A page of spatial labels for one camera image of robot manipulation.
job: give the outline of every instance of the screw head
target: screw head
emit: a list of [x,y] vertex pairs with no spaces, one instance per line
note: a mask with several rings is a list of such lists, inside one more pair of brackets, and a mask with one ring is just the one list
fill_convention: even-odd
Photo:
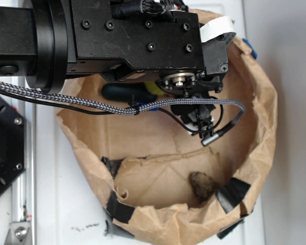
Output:
[[215,93],[221,93],[222,90],[223,90],[222,87],[217,87],[217,88],[214,90],[214,92],[215,92]]
[[155,44],[154,43],[152,43],[152,42],[150,42],[147,46],[146,46],[146,48],[147,48],[147,50],[149,51],[149,52],[153,52],[154,50],[155,50]]
[[145,21],[144,27],[146,29],[151,29],[153,27],[153,21],[151,21],[150,19],[148,19],[147,21]]
[[18,66],[16,65],[3,65],[0,66],[0,74],[4,76],[12,76],[19,71]]
[[22,124],[22,119],[21,118],[15,118],[14,123],[18,126],[20,126]]
[[16,169],[17,169],[17,170],[22,170],[22,165],[21,165],[20,163],[17,164],[17,165],[16,165]]
[[108,20],[107,23],[105,24],[105,28],[108,31],[112,31],[115,28],[114,22],[112,20]]
[[24,227],[19,227],[15,231],[15,235],[19,240],[23,240],[26,237],[27,230]]
[[190,53],[190,52],[193,52],[193,50],[194,50],[193,45],[187,44],[187,45],[185,46],[185,52]]
[[226,73],[229,70],[228,64],[221,65],[221,72]]
[[182,26],[182,30],[184,32],[189,31],[190,30],[190,24],[189,23],[184,23]]
[[176,86],[176,87],[181,87],[181,86],[183,86],[183,82],[182,82],[182,81],[179,81],[179,82],[177,82],[177,83],[175,84],[175,86]]
[[88,30],[91,28],[92,22],[89,19],[83,19],[82,21],[82,28],[84,30]]

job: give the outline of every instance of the black electrical tape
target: black electrical tape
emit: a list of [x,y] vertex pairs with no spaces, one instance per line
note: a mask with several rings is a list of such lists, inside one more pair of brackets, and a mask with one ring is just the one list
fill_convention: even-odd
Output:
[[128,224],[129,220],[132,218],[135,208],[121,203],[117,198],[117,193],[111,192],[107,212],[109,215],[119,222]]
[[106,219],[107,229],[106,229],[105,235],[113,234],[113,235],[122,236],[122,237],[130,238],[130,239],[135,238],[135,236],[133,234],[129,233],[128,231],[126,231],[122,227],[119,227],[119,226],[115,225],[112,222],[113,218],[107,212],[106,212],[106,216],[107,216],[107,219]]
[[251,185],[236,178],[232,178],[215,193],[223,210],[230,213],[245,198]]
[[219,237],[219,239],[224,239],[226,236],[228,236],[239,224],[241,223],[244,223],[244,218],[247,217],[247,215],[245,216],[242,216],[240,218],[240,220],[238,220],[237,222],[235,222],[233,225],[225,228],[225,229],[222,229],[218,234],[217,236]]
[[103,162],[105,164],[105,166],[107,167],[107,169],[111,173],[112,178],[116,177],[122,161],[123,161],[123,159],[121,159],[121,160],[109,160],[107,157],[102,157],[102,159],[101,159],[101,162]]

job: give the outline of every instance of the crumpled paper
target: crumpled paper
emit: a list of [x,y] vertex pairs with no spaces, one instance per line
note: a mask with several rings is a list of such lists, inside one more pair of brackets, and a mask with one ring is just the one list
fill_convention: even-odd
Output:
[[[219,15],[192,10],[206,23]],[[111,191],[136,207],[128,224],[113,220],[136,239],[156,245],[191,245],[251,214],[272,167],[275,149],[277,93],[267,75],[250,55],[251,48],[235,38],[228,47],[229,72],[220,99],[237,99],[247,112],[222,138],[203,148],[161,112],[138,116],[93,116],[60,110],[57,121],[72,144],[79,165],[103,207]],[[63,93],[119,107],[106,101],[99,75],[69,80]],[[213,115],[218,118],[219,110]],[[224,126],[238,113],[225,106]],[[115,179],[102,157],[125,159]],[[199,203],[189,174],[203,172],[220,185],[234,177],[251,185],[244,200],[226,214],[215,195]]]

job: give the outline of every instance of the gray braided cable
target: gray braided cable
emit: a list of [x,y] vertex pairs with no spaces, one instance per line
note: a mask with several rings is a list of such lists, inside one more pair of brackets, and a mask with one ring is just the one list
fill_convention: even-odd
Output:
[[0,91],[5,91],[8,93],[13,93],[17,95],[33,97],[41,100],[49,100],[55,102],[63,102],[63,103],[70,103],[80,106],[91,107],[103,111],[107,111],[114,114],[119,115],[136,115],[145,111],[149,111],[155,108],[164,107],[164,106],[171,106],[171,105],[236,105],[241,109],[241,112],[235,117],[233,120],[236,123],[239,118],[244,114],[246,111],[245,106],[237,101],[237,100],[217,100],[217,99],[171,99],[171,100],[163,100],[163,101],[156,101],[153,103],[149,103],[146,105],[138,106],[137,108],[119,108],[115,106],[111,106],[108,104],[104,104],[97,101],[82,99],[78,97],[72,97],[63,94],[45,94],[41,91],[23,88],[16,85],[0,82]]

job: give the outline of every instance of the black metal housing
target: black metal housing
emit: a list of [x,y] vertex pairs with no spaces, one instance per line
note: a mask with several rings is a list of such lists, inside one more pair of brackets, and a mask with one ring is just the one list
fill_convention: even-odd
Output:
[[26,76],[30,87],[57,93],[65,78],[97,73],[108,82],[162,82],[174,73],[205,71],[209,83],[192,92],[222,89],[224,41],[202,45],[197,14],[155,16],[142,3],[26,0],[24,8],[0,7],[0,76]]
[[24,171],[24,122],[0,97],[0,195]]

